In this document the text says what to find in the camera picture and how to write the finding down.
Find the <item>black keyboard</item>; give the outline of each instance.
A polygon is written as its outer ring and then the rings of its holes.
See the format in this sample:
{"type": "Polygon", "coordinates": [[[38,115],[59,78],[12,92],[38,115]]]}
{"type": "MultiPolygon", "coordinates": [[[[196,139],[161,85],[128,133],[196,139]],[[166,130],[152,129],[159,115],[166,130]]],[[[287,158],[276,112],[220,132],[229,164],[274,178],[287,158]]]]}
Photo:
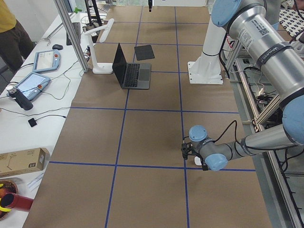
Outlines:
{"type": "MultiPolygon", "coordinates": [[[[81,28],[80,28],[80,22],[73,22],[72,23],[73,28],[75,30],[75,33],[77,35],[78,41],[80,43],[80,37],[81,37],[81,28]]],[[[68,37],[68,34],[66,33],[66,45],[72,45],[72,42],[70,40],[70,38],[68,37]]]]}
{"type": "Polygon", "coordinates": [[[139,75],[138,63],[128,64],[126,76],[125,76],[125,87],[137,87],[138,75],[139,75]]]}

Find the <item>white desk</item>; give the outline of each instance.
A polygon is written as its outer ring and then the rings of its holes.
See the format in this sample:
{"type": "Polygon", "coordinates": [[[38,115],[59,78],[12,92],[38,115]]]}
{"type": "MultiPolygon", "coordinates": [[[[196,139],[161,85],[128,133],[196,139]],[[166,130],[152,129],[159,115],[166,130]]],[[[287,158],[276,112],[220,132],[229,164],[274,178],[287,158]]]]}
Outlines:
{"type": "MultiPolygon", "coordinates": [[[[86,14],[84,13],[75,14],[72,16],[71,20],[72,22],[85,22],[85,15],[86,14]]],[[[61,18],[58,16],[51,24],[51,26],[46,31],[43,37],[47,37],[60,23],[61,18]]],[[[51,43],[49,46],[47,46],[47,41],[41,40],[40,42],[38,42],[38,44],[35,46],[34,50],[26,59],[23,65],[33,63],[36,52],[43,50],[51,50],[54,44],[61,44],[63,45],[63,49],[59,51],[61,54],[60,67],[57,71],[44,73],[44,75],[50,78],[55,78],[65,72],[67,69],[69,69],[72,64],[77,61],[77,57],[75,55],[73,47],[66,46],[66,31],[63,26],[50,38],[50,40],[51,43]]],[[[83,51],[86,49],[87,45],[87,37],[82,35],[81,47],[83,51]]],[[[22,68],[13,77],[12,81],[21,81],[21,79],[26,77],[32,71],[32,68],[32,65],[22,68]]],[[[19,107],[19,105],[15,101],[7,97],[0,99],[0,108],[5,108],[14,112],[30,115],[39,114],[48,110],[55,110],[62,107],[69,107],[79,86],[82,74],[83,71],[79,62],[77,62],[68,72],[66,72],[66,76],[71,79],[71,83],[69,85],[68,92],[61,100],[56,100],[50,95],[41,94],[36,100],[33,101],[34,107],[29,111],[24,111],[19,107]]],[[[51,93],[53,96],[61,98],[68,85],[68,82],[69,80],[66,77],[60,76],[59,78],[52,80],[48,87],[46,87],[44,92],[51,93]]],[[[1,97],[3,96],[6,96],[6,91],[1,94],[1,97]]],[[[64,109],[32,117],[37,119],[48,114],[58,114],[66,116],[68,114],[68,111],[69,109],[64,109]]],[[[52,154],[60,131],[65,122],[65,118],[58,116],[48,116],[37,121],[38,124],[31,128],[28,123],[28,120],[32,117],[26,117],[20,114],[10,113],[5,110],[2,110],[0,112],[0,153],[32,149],[37,147],[45,147],[48,149],[50,154],[52,154]]],[[[33,191],[30,191],[27,187],[27,184],[30,183],[33,179],[35,179],[37,176],[39,176],[41,173],[43,173],[44,170],[40,172],[2,178],[1,180],[10,179],[14,181],[18,186],[20,195],[34,198],[38,188],[34,189],[33,191]]],[[[0,227],[21,228],[24,224],[25,219],[27,218],[27,215],[27,212],[12,210],[5,219],[0,221],[0,227]]]]}

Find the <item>laptop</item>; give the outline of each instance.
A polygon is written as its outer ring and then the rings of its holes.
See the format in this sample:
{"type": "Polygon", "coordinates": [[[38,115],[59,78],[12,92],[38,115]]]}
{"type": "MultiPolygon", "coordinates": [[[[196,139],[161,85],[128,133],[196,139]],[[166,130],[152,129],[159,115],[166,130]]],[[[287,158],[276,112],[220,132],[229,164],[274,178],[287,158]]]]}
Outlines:
{"type": "Polygon", "coordinates": [[[122,89],[149,89],[150,63],[127,63],[120,43],[118,43],[113,71],[122,89]]]}

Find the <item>laptop touchpad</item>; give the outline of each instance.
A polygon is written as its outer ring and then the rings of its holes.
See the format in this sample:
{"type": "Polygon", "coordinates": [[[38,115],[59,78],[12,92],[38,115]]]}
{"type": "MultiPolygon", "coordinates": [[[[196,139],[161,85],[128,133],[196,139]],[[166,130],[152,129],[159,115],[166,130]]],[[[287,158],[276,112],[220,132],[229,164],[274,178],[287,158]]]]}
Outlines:
{"type": "Polygon", "coordinates": [[[149,70],[141,70],[138,80],[140,81],[149,81],[150,78],[150,71],[149,70]]]}

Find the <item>black computer mouse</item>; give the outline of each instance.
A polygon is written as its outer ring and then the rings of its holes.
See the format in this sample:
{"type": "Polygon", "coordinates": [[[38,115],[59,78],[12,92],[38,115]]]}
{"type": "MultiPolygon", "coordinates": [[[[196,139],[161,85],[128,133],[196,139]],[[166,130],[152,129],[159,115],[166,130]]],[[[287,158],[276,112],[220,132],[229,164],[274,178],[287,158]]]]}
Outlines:
{"type": "Polygon", "coordinates": [[[52,49],[53,49],[53,50],[54,50],[54,49],[61,50],[61,49],[63,49],[63,46],[60,45],[60,44],[54,44],[53,47],[52,47],[52,49]]]}

